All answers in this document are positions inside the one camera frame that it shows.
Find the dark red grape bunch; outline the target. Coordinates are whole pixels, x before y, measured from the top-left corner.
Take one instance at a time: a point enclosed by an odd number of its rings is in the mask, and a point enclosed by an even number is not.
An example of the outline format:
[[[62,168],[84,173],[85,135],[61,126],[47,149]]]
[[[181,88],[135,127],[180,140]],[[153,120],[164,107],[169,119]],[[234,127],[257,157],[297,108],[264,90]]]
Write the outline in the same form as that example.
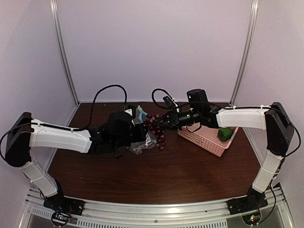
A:
[[[162,114],[147,114],[144,120],[144,125],[148,128],[149,132],[156,139],[156,147],[163,151],[165,147],[165,130],[155,125],[155,121],[160,119]]]

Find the clear zip top bag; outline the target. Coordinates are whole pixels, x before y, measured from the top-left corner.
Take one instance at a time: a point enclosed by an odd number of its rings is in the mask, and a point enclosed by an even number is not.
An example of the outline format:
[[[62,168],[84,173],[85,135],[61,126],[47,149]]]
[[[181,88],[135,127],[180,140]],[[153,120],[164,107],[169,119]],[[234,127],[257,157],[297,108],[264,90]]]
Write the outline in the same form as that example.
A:
[[[144,121],[147,119],[148,113],[145,112],[140,105],[136,108],[136,116],[133,120],[136,125],[144,124]],[[147,131],[144,137],[144,141],[142,142],[134,142],[131,143],[129,151],[138,155],[141,154],[144,149],[151,149],[156,146],[157,140],[155,136],[150,132]]]

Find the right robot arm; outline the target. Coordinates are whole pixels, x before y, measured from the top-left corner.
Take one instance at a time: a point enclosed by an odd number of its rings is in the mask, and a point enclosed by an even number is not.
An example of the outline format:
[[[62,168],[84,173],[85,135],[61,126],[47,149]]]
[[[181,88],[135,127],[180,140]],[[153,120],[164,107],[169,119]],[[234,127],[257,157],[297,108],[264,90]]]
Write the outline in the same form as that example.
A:
[[[170,95],[166,95],[163,98],[166,103],[163,109],[167,113],[154,124],[171,131],[196,123],[213,129],[242,127],[266,131],[266,157],[243,201],[246,209],[254,209],[278,175],[294,135],[295,127],[282,104],[274,102],[270,106],[260,107],[221,107],[210,103],[203,89],[190,90],[187,97],[190,109],[182,111],[182,105],[176,104]]]

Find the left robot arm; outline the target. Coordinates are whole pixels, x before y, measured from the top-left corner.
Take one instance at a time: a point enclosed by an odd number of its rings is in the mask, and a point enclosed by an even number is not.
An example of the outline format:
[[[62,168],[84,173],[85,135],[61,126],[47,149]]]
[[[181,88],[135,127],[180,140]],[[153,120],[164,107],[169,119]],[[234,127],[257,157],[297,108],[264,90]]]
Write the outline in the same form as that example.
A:
[[[31,157],[31,148],[65,149],[93,155],[114,153],[120,147],[145,141],[147,132],[143,123],[136,123],[131,110],[110,114],[107,122],[98,129],[48,124],[24,112],[3,136],[7,139],[3,159],[10,166],[19,168],[52,206],[64,211],[68,207],[68,200],[59,182]]]

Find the pink perforated plastic basket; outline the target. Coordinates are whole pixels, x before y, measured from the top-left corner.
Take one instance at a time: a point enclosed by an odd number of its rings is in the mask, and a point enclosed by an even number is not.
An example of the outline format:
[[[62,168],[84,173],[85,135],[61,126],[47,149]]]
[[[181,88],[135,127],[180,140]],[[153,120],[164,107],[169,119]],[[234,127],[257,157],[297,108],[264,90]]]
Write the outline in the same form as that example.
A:
[[[238,127],[232,127],[233,134],[231,138],[222,142],[218,138],[218,129],[202,126],[199,130],[193,132],[198,127],[198,124],[190,126],[189,130],[183,127],[182,130],[178,130],[178,135],[218,157],[221,157],[224,151],[230,147],[239,129]]]

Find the green chayote squash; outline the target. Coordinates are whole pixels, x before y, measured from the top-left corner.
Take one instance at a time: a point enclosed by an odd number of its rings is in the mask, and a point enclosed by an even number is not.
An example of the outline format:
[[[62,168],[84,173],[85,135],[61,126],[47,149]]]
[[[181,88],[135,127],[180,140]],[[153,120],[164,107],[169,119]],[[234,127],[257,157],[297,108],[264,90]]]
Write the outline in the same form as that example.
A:
[[[219,128],[217,137],[221,142],[226,142],[232,137],[233,133],[234,131],[231,128]]]

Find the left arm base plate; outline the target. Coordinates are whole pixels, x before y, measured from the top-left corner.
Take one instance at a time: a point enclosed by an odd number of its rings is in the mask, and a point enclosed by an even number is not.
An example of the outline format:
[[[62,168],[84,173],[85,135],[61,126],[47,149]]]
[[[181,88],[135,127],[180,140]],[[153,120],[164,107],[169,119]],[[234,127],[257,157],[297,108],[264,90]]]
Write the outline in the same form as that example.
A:
[[[83,200],[65,197],[61,192],[51,197],[46,197],[43,193],[40,193],[40,197],[44,200],[43,206],[55,212],[79,216],[83,213],[85,205]]]

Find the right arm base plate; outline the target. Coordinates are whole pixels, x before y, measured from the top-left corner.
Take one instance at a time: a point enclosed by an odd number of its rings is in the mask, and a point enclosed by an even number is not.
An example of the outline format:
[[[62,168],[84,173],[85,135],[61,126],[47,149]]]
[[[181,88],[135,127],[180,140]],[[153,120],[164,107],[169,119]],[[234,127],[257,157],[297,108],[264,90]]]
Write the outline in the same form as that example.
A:
[[[235,215],[266,207],[268,205],[268,201],[265,194],[260,196],[251,194],[240,198],[230,199],[227,201],[227,205],[230,215]]]

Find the front aluminium rail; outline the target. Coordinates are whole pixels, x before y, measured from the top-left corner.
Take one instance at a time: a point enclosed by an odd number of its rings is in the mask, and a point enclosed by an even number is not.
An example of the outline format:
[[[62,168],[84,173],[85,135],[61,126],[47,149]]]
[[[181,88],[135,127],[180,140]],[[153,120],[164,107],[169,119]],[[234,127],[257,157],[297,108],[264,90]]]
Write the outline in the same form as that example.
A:
[[[84,200],[81,215],[67,228],[249,228],[248,219],[262,216],[260,228],[293,228],[294,220],[280,187],[266,191],[268,205],[231,214],[227,199],[180,204],[122,204]]]

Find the right aluminium frame post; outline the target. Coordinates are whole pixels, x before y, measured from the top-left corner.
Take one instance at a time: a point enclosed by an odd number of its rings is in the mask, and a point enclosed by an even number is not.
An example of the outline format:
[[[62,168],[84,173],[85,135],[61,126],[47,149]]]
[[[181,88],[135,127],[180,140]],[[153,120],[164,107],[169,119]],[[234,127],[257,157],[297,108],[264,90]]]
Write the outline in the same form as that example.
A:
[[[237,79],[234,85],[234,89],[232,92],[232,96],[230,99],[229,104],[234,105],[238,96],[238,93],[241,88],[242,80],[245,75],[250,50],[252,47],[255,31],[256,31],[256,25],[257,25],[257,18],[258,18],[258,11],[259,11],[259,0],[252,0],[251,1],[251,9],[250,9],[250,15],[249,15],[249,21],[247,26],[247,34],[245,39],[245,45],[243,49],[243,54],[240,61],[240,66],[237,73]]]

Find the aluminium frame post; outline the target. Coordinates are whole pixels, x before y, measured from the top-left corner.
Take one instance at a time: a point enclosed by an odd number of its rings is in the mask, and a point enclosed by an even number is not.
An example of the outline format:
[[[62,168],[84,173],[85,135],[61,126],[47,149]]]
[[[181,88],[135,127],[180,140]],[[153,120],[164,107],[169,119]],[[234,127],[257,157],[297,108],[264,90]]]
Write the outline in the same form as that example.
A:
[[[64,70],[65,78],[67,81],[68,89],[71,93],[73,103],[75,106],[78,106],[80,104],[79,99],[76,94],[76,88],[71,76],[70,68],[69,68],[69,63],[66,55],[66,50],[65,50],[65,45],[64,45],[64,40],[62,36],[62,30],[60,26],[60,19],[59,19],[59,13],[58,13],[58,5],[57,5],[57,0],[50,0],[50,9],[51,9],[51,14],[53,18],[53,23],[54,23],[54,29],[55,29],[55,34],[57,38],[57,45],[59,49],[59,56],[61,59],[62,67]]]
[[[247,34],[245,39],[245,45],[243,49],[243,54],[240,61],[240,66],[237,73],[237,79],[234,85],[234,89],[232,92],[232,96],[230,99],[229,104],[234,105],[238,96],[238,93],[241,88],[242,80],[245,75],[250,50],[252,47],[255,31],[256,31],[256,25],[257,25],[257,18],[258,18],[258,11],[259,11],[259,0],[252,0],[251,1],[251,9],[250,9],[250,15],[249,15],[249,21],[247,26]]]

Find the left aluminium frame post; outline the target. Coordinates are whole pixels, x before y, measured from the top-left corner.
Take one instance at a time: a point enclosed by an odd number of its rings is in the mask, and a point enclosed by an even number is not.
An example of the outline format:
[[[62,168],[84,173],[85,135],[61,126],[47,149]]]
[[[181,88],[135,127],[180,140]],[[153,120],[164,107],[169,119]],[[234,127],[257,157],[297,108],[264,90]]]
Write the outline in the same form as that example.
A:
[[[78,106],[80,104],[79,99],[76,94],[76,88],[71,76],[70,68],[69,68],[69,63],[66,55],[66,50],[65,50],[65,45],[64,45],[64,40],[62,36],[62,30],[60,26],[60,19],[59,19],[59,13],[58,13],[58,5],[57,5],[57,0],[50,0],[50,9],[51,9],[51,14],[53,18],[53,23],[54,23],[54,29],[55,29],[55,34],[57,38],[57,45],[59,49],[59,56],[61,59],[62,67],[64,70],[65,78],[67,81],[68,89],[71,93],[73,103],[75,106]]]

